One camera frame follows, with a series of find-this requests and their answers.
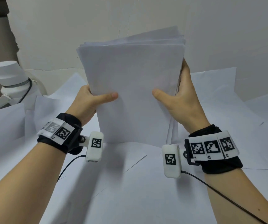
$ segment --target cable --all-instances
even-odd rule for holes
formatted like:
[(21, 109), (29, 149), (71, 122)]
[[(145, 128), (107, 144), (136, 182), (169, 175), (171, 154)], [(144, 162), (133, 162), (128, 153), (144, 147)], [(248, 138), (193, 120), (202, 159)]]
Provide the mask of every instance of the cable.
[(64, 171), (67, 169), (67, 167), (74, 161), (76, 160), (77, 158), (79, 157), (86, 157), (86, 155), (81, 155), (81, 156), (77, 156), (76, 158), (74, 158), (71, 162), (69, 162), (69, 164), (65, 167), (65, 169), (61, 172), (61, 174), (59, 175), (59, 178), (57, 179), (57, 181), (59, 181), (61, 175), (64, 173)]
[(33, 86), (33, 82), (30, 78), (28, 78), (29, 81), (29, 87), (28, 90), (26, 91), (26, 93), (23, 95), (23, 97), (20, 99), (20, 101), (18, 101), (17, 104), (21, 103), (21, 101), (23, 101), (23, 99), (26, 97), (26, 95), (28, 94), (28, 92), (31, 90), (32, 86)]
[(251, 215), (253, 218), (255, 218), (256, 220), (260, 221), (263, 224), (267, 224), (265, 221), (261, 220), (259, 217), (257, 217), (256, 215), (252, 214), (251, 212), (247, 211), (246, 209), (244, 209), (243, 207), (241, 207), (240, 205), (238, 205), (236, 202), (230, 200), (228, 197), (224, 196), (222, 193), (220, 193), (217, 189), (214, 189), (213, 187), (211, 187), (209, 184), (205, 183), (203, 180), (201, 180), (200, 178), (194, 176), (193, 174), (190, 174), (184, 170), (181, 171), (182, 173), (191, 175), (192, 177), (196, 178), (197, 180), (201, 181), (203, 184), (205, 184), (207, 187), (209, 187), (211, 190), (213, 190), (214, 192), (218, 193), (220, 196), (222, 196), (223, 198), (225, 198), (226, 200), (228, 200), (230, 203), (234, 204), (235, 206), (237, 206), (239, 209), (243, 210), (244, 212), (246, 212), (247, 214)]

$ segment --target forearm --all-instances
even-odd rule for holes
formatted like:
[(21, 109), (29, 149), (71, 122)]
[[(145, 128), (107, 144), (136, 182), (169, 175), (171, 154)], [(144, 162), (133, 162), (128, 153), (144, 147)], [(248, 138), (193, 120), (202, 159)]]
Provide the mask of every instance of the forearm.
[(0, 181), (0, 224), (39, 223), (64, 160), (62, 151), (38, 143)]
[[(222, 174), (205, 174), (206, 182), (234, 202), (268, 223), (268, 201), (241, 169)], [(256, 224), (253, 217), (208, 188), (218, 224)]]

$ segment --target person's right arm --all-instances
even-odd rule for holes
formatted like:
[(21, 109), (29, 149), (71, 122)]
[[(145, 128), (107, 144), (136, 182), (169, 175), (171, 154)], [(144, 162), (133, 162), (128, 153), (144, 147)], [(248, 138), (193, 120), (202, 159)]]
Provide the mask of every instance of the person's right arm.
[[(159, 89), (153, 96), (169, 110), (172, 117), (191, 134), (210, 125), (194, 89), (190, 69), (183, 61), (181, 83), (176, 96), (170, 96)], [(206, 183), (223, 195), (268, 223), (268, 201), (255, 188), (242, 169), (222, 174), (205, 174)], [(258, 224), (254, 219), (213, 190), (208, 188), (211, 206), (218, 224)]]

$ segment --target skin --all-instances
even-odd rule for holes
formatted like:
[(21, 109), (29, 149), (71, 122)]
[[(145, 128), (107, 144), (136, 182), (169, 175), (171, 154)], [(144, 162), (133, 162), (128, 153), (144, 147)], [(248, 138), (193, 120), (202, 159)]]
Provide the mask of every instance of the skin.
[[(176, 96), (154, 89), (152, 94), (169, 110), (173, 118), (192, 133), (210, 125), (193, 87), (190, 70), (183, 61), (181, 84)], [(117, 93), (93, 96), (89, 86), (83, 86), (66, 113), (85, 125), (96, 107), (114, 101)], [(38, 143), (0, 181), (0, 224), (38, 224), (53, 193), (65, 154), (44, 143)], [(205, 175), (208, 184), (234, 198), (235, 202), (268, 223), (268, 202), (252, 185), (241, 169), (228, 173)], [(208, 189), (218, 224), (259, 223)]]

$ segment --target person's left hand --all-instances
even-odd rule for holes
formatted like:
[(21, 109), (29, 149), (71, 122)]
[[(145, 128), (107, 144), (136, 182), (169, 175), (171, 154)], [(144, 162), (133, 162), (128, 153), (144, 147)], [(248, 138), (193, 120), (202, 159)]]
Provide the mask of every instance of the person's left hand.
[(118, 98), (117, 93), (109, 93), (94, 96), (91, 94), (89, 85), (82, 86), (66, 113), (78, 118), (84, 126), (96, 113), (96, 108), (104, 103), (114, 101)]

